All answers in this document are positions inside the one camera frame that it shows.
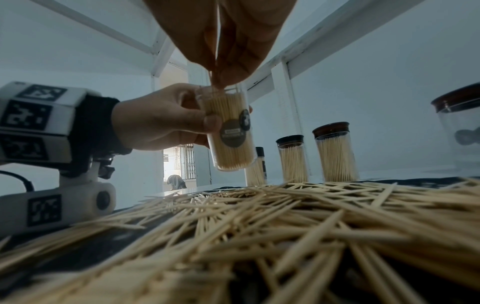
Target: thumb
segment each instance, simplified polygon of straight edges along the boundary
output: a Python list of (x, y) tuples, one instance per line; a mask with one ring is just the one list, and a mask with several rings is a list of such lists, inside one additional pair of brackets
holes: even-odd
[(178, 108), (170, 116), (170, 121), (173, 129), (194, 133), (213, 133), (222, 127), (220, 116), (195, 109)]

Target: black cable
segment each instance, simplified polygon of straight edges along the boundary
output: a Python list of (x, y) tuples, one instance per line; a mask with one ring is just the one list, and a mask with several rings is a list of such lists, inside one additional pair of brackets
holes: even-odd
[(35, 191), (34, 185), (32, 184), (32, 182), (29, 181), (28, 179), (24, 178), (24, 177), (21, 176), (21, 175), (18, 175), (18, 174), (15, 174), (15, 173), (11, 173), (11, 172), (8, 172), (8, 171), (1, 171), (1, 170), (0, 170), (0, 174), (8, 175), (8, 176), (11, 176), (11, 177), (14, 177), (14, 178), (16, 178), (16, 179), (21, 180), (21, 182), (22, 182), (23, 185), (25, 186), (25, 191), (26, 191), (26, 192), (33, 192), (33, 191)]

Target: brown lid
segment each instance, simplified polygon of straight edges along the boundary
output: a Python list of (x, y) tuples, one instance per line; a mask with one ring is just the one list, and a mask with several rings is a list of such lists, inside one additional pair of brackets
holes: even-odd
[(334, 122), (332, 124), (318, 127), (315, 130), (313, 130), (312, 133), (313, 133), (313, 136), (317, 138), (319, 136), (325, 136), (325, 135), (337, 133), (337, 132), (344, 132), (344, 131), (350, 132), (349, 124), (350, 123), (346, 121)]
[[(455, 105), (464, 103), (466, 101), (475, 100), (480, 98), (480, 83), (477, 82), (475, 84), (463, 87), (461, 89), (451, 91), (450, 93), (446, 93), (431, 102), (431, 104), (435, 107), (436, 112), (440, 112), (443, 109), (447, 109), (453, 107)], [(457, 112), (461, 110), (467, 110), (471, 108), (476, 108), (480, 106), (479, 104), (462, 107), (461, 109), (451, 109), (452, 112)]]

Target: transparent jar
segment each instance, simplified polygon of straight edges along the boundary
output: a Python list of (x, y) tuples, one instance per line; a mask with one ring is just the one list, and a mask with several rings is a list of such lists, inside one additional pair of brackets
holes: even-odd
[(480, 83), (433, 100), (458, 170), (480, 172)]
[(350, 182), (359, 179), (350, 141), (348, 122), (336, 122), (316, 128), (315, 136), (325, 182)]
[(303, 135), (291, 135), (278, 139), (283, 181), (302, 183), (309, 181)]
[(245, 168), (245, 181), (248, 187), (267, 184), (264, 149), (263, 147), (256, 147), (255, 149), (258, 158), (252, 165)]
[(220, 131), (207, 135), (213, 165), (220, 171), (246, 168), (257, 158), (245, 92), (240, 84), (223, 90), (212, 86), (196, 91), (200, 108), (222, 118)]

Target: hand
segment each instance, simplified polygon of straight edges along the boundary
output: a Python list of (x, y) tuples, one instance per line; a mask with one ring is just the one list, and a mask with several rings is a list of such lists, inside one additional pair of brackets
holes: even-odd
[(259, 67), (296, 1), (219, 0), (221, 30), (212, 80), (216, 86), (243, 81)]
[(137, 150), (162, 150), (183, 144), (209, 146), (206, 133), (217, 132), (222, 119), (199, 110), (194, 90), (175, 84), (146, 96), (118, 103), (111, 114), (121, 143)]
[(161, 28), (191, 62), (215, 69), (216, 0), (143, 0)]

